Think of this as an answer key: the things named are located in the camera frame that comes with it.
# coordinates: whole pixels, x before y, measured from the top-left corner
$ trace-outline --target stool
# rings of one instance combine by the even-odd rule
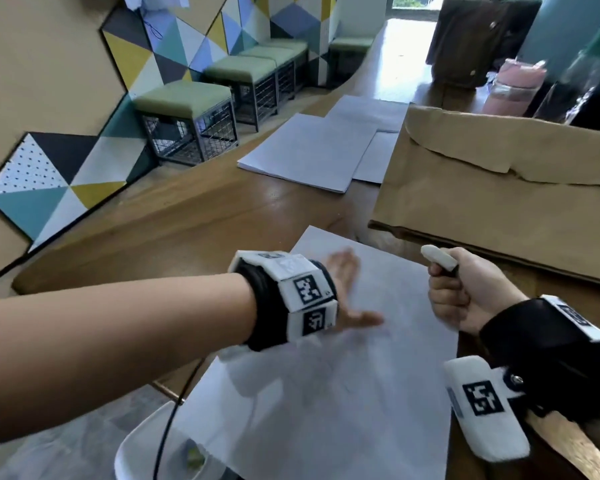
[[[294,69],[296,79],[294,91],[297,93],[309,81],[309,46],[304,40],[290,38],[272,38],[261,43],[265,47],[281,47],[293,50],[295,53]]]
[[[238,145],[229,88],[177,80],[134,106],[158,160],[195,166]]]
[[[278,112],[276,63],[270,59],[227,55],[205,69],[205,78],[232,88],[238,123],[260,131],[260,123]]]
[[[296,69],[295,59],[297,54],[293,50],[281,47],[256,47],[243,50],[240,57],[261,57],[276,63],[278,78],[278,105],[296,95]]]
[[[367,51],[373,44],[373,37],[337,37],[329,44],[330,86],[336,86],[350,78],[358,70]],[[338,80],[338,69],[342,64],[349,66],[342,79]]]

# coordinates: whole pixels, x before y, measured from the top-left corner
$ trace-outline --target hand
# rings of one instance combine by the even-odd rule
[[[527,300],[491,261],[464,248],[444,249],[458,261],[458,276],[442,276],[439,264],[429,266],[429,299],[440,320],[472,335],[506,308]]]
[[[338,293],[338,318],[334,329],[344,330],[384,323],[384,318],[377,312],[359,312],[349,309],[347,296],[360,272],[360,259],[354,254],[353,249],[347,248],[330,255],[324,262],[324,266],[331,275]]]

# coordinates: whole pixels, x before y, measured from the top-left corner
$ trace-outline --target kraft paper envelope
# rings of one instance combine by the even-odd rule
[[[369,226],[600,283],[600,131],[411,105]]]

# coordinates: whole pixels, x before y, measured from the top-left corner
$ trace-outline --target dotted panel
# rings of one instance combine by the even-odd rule
[[[0,172],[0,194],[68,186],[30,134]]]

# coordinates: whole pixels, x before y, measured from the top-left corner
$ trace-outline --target yellow triangle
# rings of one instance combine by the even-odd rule
[[[126,182],[105,182],[103,184],[72,185],[71,189],[78,195],[82,204],[90,209],[126,184]]]
[[[256,6],[260,8],[266,17],[269,17],[269,0],[256,0]]]
[[[222,21],[222,14],[218,12],[214,23],[211,24],[211,28],[207,33],[207,37],[216,44],[225,52],[229,53],[226,48],[226,39],[224,38],[224,23]]]
[[[125,81],[125,86],[131,89],[144,64],[149,60],[151,52],[110,33],[103,33],[122,80]]]
[[[331,0],[322,0],[322,21],[331,15]]]

